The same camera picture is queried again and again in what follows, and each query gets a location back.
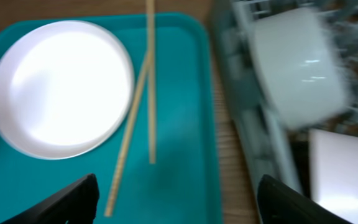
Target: brown wooden surface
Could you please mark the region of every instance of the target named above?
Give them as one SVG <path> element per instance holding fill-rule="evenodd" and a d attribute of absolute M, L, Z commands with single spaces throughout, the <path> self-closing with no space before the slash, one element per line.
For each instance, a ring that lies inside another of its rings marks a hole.
<path fill-rule="evenodd" d="M 204 24 L 208 22 L 212 4 L 212 0 L 156 0 L 156 2 L 157 12 L 183 12 Z M 0 0 L 0 31 L 14 22 L 29 19 L 144 12 L 144 0 Z M 257 223 L 257 212 L 246 164 L 238 137 L 227 114 L 216 65 L 214 62 L 212 64 L 224 222 Z"/>

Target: tray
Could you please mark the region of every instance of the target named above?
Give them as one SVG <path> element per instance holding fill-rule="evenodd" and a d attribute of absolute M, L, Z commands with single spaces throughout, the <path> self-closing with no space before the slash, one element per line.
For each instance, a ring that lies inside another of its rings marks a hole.
<path fill-rule="evenodd" d="M 146 49 L 145 15 L 71 19 L 94 22 L 116 35 L 137 76 Z M 8 27 L 0 34 L 0 58 L 29 31 L 60 20 Z M 0 222 L 94 173 L 101 194 L 95 223 L 222 223 L 206 32 L 178 13 L 156 15 L 156 28 L 157 164 L 149 165 L 148 158 L 147 90 L 111 218 L 103 212 L 126 122 L 93 151 L 59 161 L 25 156 L 0 137 Z"/>

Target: wooden chopstick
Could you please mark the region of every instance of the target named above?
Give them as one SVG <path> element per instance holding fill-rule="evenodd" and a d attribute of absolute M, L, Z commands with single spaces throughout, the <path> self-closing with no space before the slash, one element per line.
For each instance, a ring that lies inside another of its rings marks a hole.
<path fill-rule="evenodd" d="M 116 204 L 118 189 L 122 178 L 122 172 L 124 171 L 129 144 L 131 143 L 132 133 L 134 131 L 136 115 L 139 109 L 140 100 L 142 98 L 144 83 L 146 80 L 146 74 L 147 74 L 148 67 L 150 65 L 149 62 L 150 62 L 150 52 L 147 51 L 143 60 L 138 81 L 136 83 L 134 100 L 132 102 L 131 110 L 129 111 L 128 122 L 124 131 L 124 138 L 122 140 L 121 148 L 118 155 L 116 170 L 114 171 L 108 202 L 106 205 L 106 210 L 104 211 L 105 217 L 110 217 L 112 215 L 112 211 L 114 210 L 114 206 Z"/>
<path fill-rule="evenodd" d="M 157 112 L 155 96 L 155 0 L 147 0 L 147 48 L 150 54 L 149 64 L 149 162 L 155 164 L 156 160 L 156 135 L 157 135 Z"/>

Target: round plate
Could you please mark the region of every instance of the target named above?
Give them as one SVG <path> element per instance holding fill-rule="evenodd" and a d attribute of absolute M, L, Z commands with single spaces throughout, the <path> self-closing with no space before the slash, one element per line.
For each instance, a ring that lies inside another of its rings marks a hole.
<path fill-rule="evenodd" d="M 0 135 L 41 159 L 64 159 L 105 141 L 132 97 L 132 63 L 97 25 L 61 21 L 19 39 L 0 60 Z"/>

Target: white dish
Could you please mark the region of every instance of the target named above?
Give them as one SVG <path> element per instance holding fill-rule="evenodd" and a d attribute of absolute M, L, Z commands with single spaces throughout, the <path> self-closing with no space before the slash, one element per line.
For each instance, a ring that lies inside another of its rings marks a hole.
<path fill-rule="evenodd" d="M 358 138 L 312 130 L 310 142 L 311 198 L 358 223 Z"/>
<path fill-rule="evenodd" d="M 80 155 L 119 127 L 134 87 L 121 42 L 89 22 L 47 24 L 0 60 L 0 135 L 41 159 Z"/>
<path fill-rule="evenodd" d="M 259 81 L 287 128 L 318 123 L 346 108 L 339 58 L 314 9 L 258 20 L 254 34 L 250 47 Z"/>

